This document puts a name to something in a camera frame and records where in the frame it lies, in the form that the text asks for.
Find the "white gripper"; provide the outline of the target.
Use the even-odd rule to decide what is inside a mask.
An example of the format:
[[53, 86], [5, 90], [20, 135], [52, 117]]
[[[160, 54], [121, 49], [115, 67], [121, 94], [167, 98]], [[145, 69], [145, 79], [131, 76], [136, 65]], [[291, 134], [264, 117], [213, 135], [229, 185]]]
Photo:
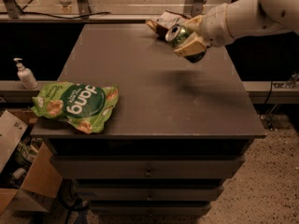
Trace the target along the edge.
[[187, 57], [206, 52], [208, 43], [216, 48], [232, 44], [235, 40], [228, 29], [227, 8], [228, 5], [224, 3], [213, 7], [204, 16], [198, 15], [184, 22], [183, 25], [189, 31], [201, 31], [202, 36], [192, 33], [174, 48], [174, 53], [180, 57]]

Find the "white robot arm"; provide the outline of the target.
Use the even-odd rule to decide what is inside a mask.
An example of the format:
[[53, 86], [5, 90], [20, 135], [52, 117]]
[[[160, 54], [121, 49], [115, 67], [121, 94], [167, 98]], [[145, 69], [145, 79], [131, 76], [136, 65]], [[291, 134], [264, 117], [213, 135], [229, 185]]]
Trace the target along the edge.
[[168, 33], [181, 42], [173, 48], [180, 57], [204, 54], [245, 36], [299, 34], [299, 0], [237, 0], [211, 8]]

